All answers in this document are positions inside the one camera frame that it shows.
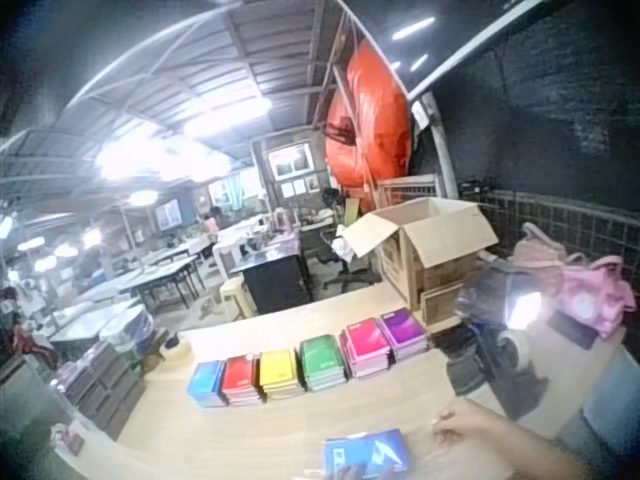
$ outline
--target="purple notebook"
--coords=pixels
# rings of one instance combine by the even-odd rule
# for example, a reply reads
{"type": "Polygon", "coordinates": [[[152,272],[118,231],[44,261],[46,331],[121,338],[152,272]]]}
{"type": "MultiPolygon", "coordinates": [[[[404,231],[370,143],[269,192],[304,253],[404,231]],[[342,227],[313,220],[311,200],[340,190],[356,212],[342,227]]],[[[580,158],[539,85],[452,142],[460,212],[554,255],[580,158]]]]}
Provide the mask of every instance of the purple notebook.
{"type": "Polygon", "coordinates": [[[382,331],[395,348],[424,340],[427,331],[406,308],[385,313],[381,317],[382,331]]]}

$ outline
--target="blue notebook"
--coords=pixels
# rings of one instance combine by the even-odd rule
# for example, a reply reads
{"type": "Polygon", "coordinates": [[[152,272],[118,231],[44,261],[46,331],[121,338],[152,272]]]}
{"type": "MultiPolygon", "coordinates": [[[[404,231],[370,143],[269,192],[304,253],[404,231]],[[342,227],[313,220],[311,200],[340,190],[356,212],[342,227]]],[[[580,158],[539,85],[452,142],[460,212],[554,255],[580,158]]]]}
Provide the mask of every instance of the blue notebook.
{"type": "Polygon", "coordinates": [[[391,469],[404,472],[409,453],[397,428],[379,433],[329,439],[324,447],[325,474],[334,474],[344,466],[366,466],[362,478],[375,478],[391,469]]]}
{"type": "Polygon", "coordinates": [[[224,397],[220,395],[222,371],[224,361],[201,363],[193,372],[187,393],[203,407],[216,407],[225,404],[224,397]]]}

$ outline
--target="open cardboard box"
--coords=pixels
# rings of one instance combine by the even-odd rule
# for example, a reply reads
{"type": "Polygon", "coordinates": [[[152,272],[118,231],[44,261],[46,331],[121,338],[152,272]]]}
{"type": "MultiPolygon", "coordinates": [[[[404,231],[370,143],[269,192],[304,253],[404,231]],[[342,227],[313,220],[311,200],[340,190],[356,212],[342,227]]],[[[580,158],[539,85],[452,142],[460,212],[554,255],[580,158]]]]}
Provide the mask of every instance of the open cardboard box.
{"type": "Polygon", "coordinates": [[[411,311],[420,295],[460,281],[476,252],[498,242],[475,203],[421,198],[367,213],[342,232],[358,257],[374,249],[382,275],[411,311]]]}

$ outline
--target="orange bag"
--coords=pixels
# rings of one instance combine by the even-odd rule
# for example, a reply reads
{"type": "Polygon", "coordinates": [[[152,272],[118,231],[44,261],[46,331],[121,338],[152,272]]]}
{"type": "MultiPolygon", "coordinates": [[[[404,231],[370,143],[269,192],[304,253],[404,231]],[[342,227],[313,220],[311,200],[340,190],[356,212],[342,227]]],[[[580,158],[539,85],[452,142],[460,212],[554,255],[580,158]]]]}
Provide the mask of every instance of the orange bag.
{"type": "MultiPolygon", "coordinates": [[[[331,172],[345,188],[365,184],[365,163],[374,180],[402,177],[411,154],[407,100],[368,41],[349,61],[347,83],[354,96],[361,138],[355,146],[327,136],[326,156],[331,172]]],[[[342,96],[336,91],[329,114],[329,130],[353,129],[342,96]]]]}

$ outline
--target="fabric bag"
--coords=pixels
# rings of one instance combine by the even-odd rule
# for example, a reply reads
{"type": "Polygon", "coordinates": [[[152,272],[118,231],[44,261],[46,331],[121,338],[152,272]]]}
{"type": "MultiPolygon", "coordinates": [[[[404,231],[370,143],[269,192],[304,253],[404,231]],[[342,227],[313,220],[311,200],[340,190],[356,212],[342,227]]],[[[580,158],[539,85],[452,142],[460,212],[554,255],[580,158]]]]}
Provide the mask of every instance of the fabric bag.
{"type": "Polygon", "coordinates": [[[631,286],[622,279],[623,260],[611,255],[587,267],[565,266],[556,308],[607,338],[636,309],[631,286]]]}
{"type": "Polygon", "coordinates": [[[545,294],[555,296],[562,288],[562,267],[570,261],[567,251],[533,223],[526,222],[522,230],[526,236],[516,244],[511,264],[536,277],[545,294]]]}

